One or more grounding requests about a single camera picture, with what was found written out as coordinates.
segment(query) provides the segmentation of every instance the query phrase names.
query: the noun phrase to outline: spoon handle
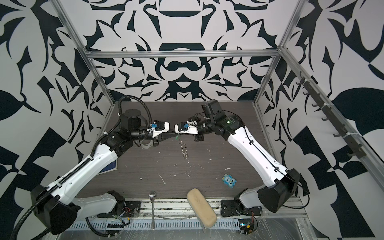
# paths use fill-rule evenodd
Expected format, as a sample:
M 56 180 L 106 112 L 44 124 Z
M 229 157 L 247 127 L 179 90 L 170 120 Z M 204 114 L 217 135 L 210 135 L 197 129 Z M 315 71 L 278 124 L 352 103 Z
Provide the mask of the spoon handle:
M 152 229 L 155 229 L 155 215 L 153 213 L 153 202 L 152 202 L 152 223 L 151 223 L 151 227 Z

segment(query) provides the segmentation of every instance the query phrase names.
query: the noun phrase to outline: beige oblong object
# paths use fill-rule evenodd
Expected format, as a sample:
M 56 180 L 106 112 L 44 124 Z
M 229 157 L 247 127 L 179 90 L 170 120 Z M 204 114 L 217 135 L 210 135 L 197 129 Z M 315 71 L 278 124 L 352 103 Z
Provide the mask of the beige oblong object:
M 217 216 L 203 194 L 201 194 L 198 189 L 194 188 L 189 191 L 187 194 L 187 200 L 196 216 L 200 219 L 206 228 L 210 228 L 215 225 Z

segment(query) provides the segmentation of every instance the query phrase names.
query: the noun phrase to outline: robotic arm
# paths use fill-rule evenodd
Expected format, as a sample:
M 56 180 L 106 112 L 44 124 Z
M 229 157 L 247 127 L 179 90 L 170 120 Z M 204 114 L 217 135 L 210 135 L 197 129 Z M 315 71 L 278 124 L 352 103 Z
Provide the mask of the robotic arm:
M 121 112 L 121 101 L 128 97 L 136 99 L 144 106 L 149 125 L 137 109 Z M 253 138 L 241 118 L 233 113 L 227 116 L 217 100 L 202 105 L 204 119 L 200 119 L 196 114 L 187 122 L 175 125 L 175 132 L 171 132 L 168 122 L 155 120 L 152 123 L 148 108 L 136 97 L 123 96 L 118 107 L 119 122 L 108 133 L 105 132 L 105 136 L 98 139 L 90 155 L 47 187 L 39 185 L 31 191 L 33 205 L 16 224 L 11 239 L 16 239 L 21 225 L 32 212 L 54 235 L 65 231 L 76 220 L 88 216 L 99 213 L 121 214 L 124 197 L 115 191 L 84 199 L 75 197 L 97 173 L 131 148 L 135 141 L 142 143 L 148 139 L 149 143 L 143 144 L 143 147 L 148 148 L 157 146 L 161 141 L 177 134 L 194 135 L 195 141 L 204 141 L 204 134 L 212 132 L 222 136 L 245 156 L 265 184 L 262 188 L 247 190 L 240 195 L 240 201 L 247 209 L 254 207 L 254 200 L 258 198 L 259 203 L 276 212 L 297 188 L 300 174 L 295 169 L 287 170 L 278 163 Z

